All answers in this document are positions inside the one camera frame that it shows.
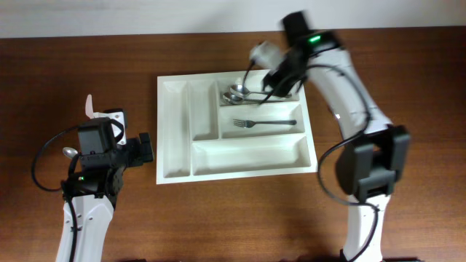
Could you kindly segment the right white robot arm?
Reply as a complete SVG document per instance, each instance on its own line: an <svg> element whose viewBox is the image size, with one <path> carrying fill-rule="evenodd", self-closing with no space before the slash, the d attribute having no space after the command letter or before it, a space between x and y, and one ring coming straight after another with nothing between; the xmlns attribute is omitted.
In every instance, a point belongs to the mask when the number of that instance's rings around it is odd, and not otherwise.
<svg viewBox="0 0 466 262"><path fill-rule="evenodd" d="M333 31L311 28L302 11L286 15L281 23L288 51L264 45L256 50L258 64L269 69L262 87L285 97L311 82L323 96L342 137L317 162L323 192L348 208L339 259L383 261L384 214L402 178L411 136L374 102Z"/></svg>

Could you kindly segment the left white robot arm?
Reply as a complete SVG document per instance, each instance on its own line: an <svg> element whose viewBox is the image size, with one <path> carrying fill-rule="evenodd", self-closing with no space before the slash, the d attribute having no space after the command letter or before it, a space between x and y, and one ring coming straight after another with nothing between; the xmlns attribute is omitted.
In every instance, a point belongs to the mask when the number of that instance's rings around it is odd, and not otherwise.
<svg viewBox="0 0 466 262"><path fill-rule="evenodd" d="M61 183L63 230L56 261L100 261L106 233L114 217L126 169L154 161L151 137L141 133L119 145L99 146L102 135L79 132L81 151Z"/></svg>

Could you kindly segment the steel fork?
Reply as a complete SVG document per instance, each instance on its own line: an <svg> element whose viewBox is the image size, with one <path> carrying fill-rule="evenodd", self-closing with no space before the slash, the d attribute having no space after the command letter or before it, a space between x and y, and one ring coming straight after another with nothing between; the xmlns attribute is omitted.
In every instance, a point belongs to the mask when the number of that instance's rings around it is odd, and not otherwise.
<svg viewBox="0 0 466 262"><path fill-rule="evenodd" d="M282 121L261 121L255 122L253 120L241 120L241 119L233 119L233 125L236 127L241 128L252 128L257 124L283 124L283 125L296 125L296 120L282 120Z"/></svg>

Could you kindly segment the pink plastic knife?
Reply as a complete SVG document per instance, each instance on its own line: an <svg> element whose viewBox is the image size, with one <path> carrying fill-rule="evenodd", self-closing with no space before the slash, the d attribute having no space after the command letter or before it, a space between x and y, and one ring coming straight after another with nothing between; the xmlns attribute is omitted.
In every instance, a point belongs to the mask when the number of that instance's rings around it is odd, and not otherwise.
<svg viewBox="0 0 466 262"><path fill-rule="evenodd" d="M94 116L94 111L93 111L93 103L92 103L92 95L91 94L89 94L87 96L87 98L86 98L84 110L85 110L85 115L89 119L93 119L95 117Z"/></svg>

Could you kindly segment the steel spoon patterned handle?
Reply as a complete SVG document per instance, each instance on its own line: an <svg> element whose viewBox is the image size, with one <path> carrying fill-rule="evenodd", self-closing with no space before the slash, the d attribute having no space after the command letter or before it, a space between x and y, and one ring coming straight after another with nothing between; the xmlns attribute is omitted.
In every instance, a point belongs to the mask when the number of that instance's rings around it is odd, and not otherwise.
<svg viewBox="0 0 466 262"><path fill-rule="evenodd" d="M72 147L63 147L63 155L69 159L73 159L79 152Z"/></svg>

